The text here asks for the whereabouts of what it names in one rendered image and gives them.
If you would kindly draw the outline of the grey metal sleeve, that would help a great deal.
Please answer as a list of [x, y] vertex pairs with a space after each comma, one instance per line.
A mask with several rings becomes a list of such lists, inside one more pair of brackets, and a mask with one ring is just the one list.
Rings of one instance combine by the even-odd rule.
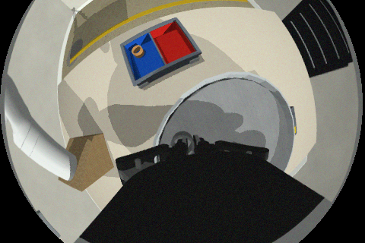
[[189, 151], [189, 155], [192, 154], [194, 148], [195, 148], [195, 145], [194, 145], [194, 140], [192, 138], [192, 135], [186, 131], [179, 131], [177, 132], [174, 136], [173, 136], [173, 139], [171, 141], [171, 144], [170, 144], [170, 147], [172, 146], [175, 146], [175, 140], [180, 138], [180, 137], [184, 137], [184, 138], [187, 138], [188, 140], [190, 140], [191, 144], [189, 145], [188, 147], [188, 151]]

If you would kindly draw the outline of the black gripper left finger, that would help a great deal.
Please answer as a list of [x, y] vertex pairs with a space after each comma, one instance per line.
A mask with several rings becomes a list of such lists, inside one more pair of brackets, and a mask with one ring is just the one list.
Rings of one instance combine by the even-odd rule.
[[145, 169], [148, 166], [156, 164], [154, 163], [154, 157], [157, 155], [159, 155], [160, 162], [180, 156], [189, 155], [188, 139], [183, 137], [182, 139], [177, 140], [175, 146], [172, 146], [170, 148], [168, 144], [160, 144], [158, 146], [142, 150], [137, 153], [132, 153], [117, 158], [116, 166], [122, 185], [124, 185], [126, 181], [128, 181], [137, 172], [140, 172], [142, 169]]

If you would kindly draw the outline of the bronze bushing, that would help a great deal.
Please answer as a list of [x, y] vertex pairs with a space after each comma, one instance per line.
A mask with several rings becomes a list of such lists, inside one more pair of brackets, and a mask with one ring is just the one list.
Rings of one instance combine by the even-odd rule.
[[[141, 50], [140, 50], [141, 49]], [[139, 51], [140, 50], [140, 51]], [[136, 53], [137, 51], [139, 51], [138, 53]], [[144, 50], [140, 45], [134, 46], [132, 49], [132, 54], [136, 57], [136, 58], [140, 58], [144, 55]]]

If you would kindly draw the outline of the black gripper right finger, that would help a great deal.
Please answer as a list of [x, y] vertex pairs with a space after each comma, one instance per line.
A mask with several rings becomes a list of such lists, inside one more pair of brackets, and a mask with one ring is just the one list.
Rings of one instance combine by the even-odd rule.
[[249, 153], [258, 157], [263, 158], [268, 161], [269, 149], [264, 147], [254, 147], [244, 144], [235, 144], [223, 140], [219, 140], [214, 144], [209, 144], [208, 141], [205, 141], [204, 138], [198, 137], [198, 135], [193, 135], [194, 140], [194, 152], [195, 153], [204, 153], [204, 152], [214, 152], [214, 151], [232, 151], [232, 152], [241, 152], [241, 153]]

